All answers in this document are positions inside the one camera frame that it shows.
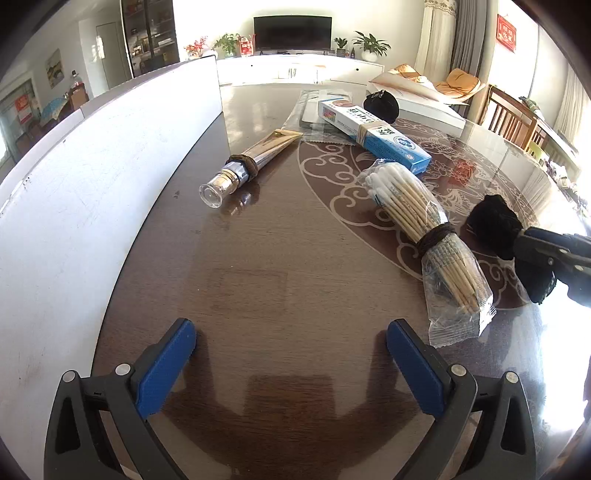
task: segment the plastic bag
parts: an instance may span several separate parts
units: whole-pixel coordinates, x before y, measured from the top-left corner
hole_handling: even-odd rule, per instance
[[[429,189],[401,164],[376,160],[358,181],[415,243],[448,221]],[[421,259],[429,342],[435,347],[478,337],[496,313],[476,258],[455,233],[442,231],[443,239]]]
[[[356,145],[347,134],[318,116],[318,102],[332,98],[351,100],[351,93],[341,89],[302,90],[281,128],[303,133],[303,140],[307,142]]]

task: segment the gray curtain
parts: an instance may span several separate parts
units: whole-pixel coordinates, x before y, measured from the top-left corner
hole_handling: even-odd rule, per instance
[[[456,35],[453,41],[450,71],[461,69],[478,77],[486,29],[487,1],[457,0]],[[461,116],[466,116],[468,107],[457,105],[454,110]]]

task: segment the beige curtain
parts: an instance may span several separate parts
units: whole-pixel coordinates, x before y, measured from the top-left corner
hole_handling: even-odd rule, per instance
[[[562,105],[560,105],[554,130],[561,132],[571,143],[575,144],[575,147],[577,146],[577,137],[579,137],[583,114],[588,105],[589,97],[577,78],[577,74],[569,65],[569,72],[566,76],[566,88],[564,89]]]
[[[442,82],[449,74],[455,31],[456,0],[425,0],[414,69],[432,82]]]

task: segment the bundle of cotton swabs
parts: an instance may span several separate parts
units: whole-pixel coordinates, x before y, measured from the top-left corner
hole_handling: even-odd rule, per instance
[[[359,177],[369,194],[417,243],[427,232],[447,222],[445,211],[422,182],[399,163],[383,163]],[[490,288],[470,249],[457,235],[447,235],[427,251],[449,292],[468,313],[477,313]]]

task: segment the elastic band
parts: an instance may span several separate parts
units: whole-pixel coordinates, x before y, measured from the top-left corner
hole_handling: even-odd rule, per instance
[[[435,228],[425,233],[425,235],[423,235],[423,237],[417,242],[419,258],[422,258],[430,248],[433,248],[450,233],[456,233],[455,228],[450,222],[440,223]]]
[[[258,175],[258,165],[252,157],[249,157],[248,155],[245,155],[243,153],[240,153],[238,155],[230,155],[230,158],[228,158],[226,164],[232,161],[242,162],[244,168],[246,168],[246,171],[248,172],[248,181],[251,181],[254,177]]]
[[[390,124],[384,120],[378,120],[368,124],[360,124],[357,130],[357,143],[363,147],[363,144],[365,143],[365,136],[367,135],[368,130],[386,126],[390,127]]]

